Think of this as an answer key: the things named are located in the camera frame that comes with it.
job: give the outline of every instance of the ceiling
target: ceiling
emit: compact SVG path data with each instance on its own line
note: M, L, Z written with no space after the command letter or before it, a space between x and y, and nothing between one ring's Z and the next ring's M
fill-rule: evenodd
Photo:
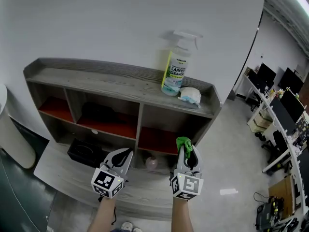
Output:
M309 16L299 3L296 0L265 0L264 12L293 36L309 59Z

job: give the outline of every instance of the bottle label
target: bottle label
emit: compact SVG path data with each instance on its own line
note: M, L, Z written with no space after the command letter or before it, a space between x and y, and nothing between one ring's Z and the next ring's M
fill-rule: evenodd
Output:
M182 85L185 69L187 66L188 61L186 58L173 56L172 54L169 61L168 70L166 72L164 86L167 86L170 89L178 92Z

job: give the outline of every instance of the green cloth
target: green cloth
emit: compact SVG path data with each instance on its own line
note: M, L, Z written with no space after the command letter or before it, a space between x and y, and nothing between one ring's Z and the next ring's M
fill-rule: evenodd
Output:
M178 152L181 146L184 145L185 157L189 159L191 156L191 151L193 150L192 145L191 145L191 140L187 137L178 137L176 138L176 145L177 145Z

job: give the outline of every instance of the trigger sprayer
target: trigger sprayer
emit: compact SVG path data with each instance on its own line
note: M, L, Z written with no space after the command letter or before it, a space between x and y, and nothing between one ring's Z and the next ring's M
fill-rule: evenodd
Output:
M190 47L192 43L195 43L198 50L197 39L203 37L203 35L189 30L174 31L174 35L178 36L177 46L169 53L161 85L162 92L170 96L177 95L182 85L188 60L191 56Z

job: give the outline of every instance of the computer monitor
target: computer monitor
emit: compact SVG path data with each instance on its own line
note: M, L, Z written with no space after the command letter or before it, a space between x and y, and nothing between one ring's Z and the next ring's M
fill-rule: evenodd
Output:
M266 83L261 80L253 70L249 71L248 78L253 83L253 85L259 89L262 94L264 94Z
M305 110L302 104L289 90L286 90L284 92L284 95L282 96L280 101L285 107L285 109L288 111L292 120L296 123Z
M293 131L296 129L296 124L280 100L275 97L270 103L270 106L272 107L272 111L276 114L276 117L282 125L283 129L287 130L286 134L292 135Z
M259 72L257 73L257 76L267 84L268 88L271 88L274 85L274 79L276 77L276 73L273 72L264 63L261 64L261 67L259 69Z
M289 87L294 94L298 94L303 84L303 81L300 80L299 77L293 73L290 68L287 68L278 86L283 90Z

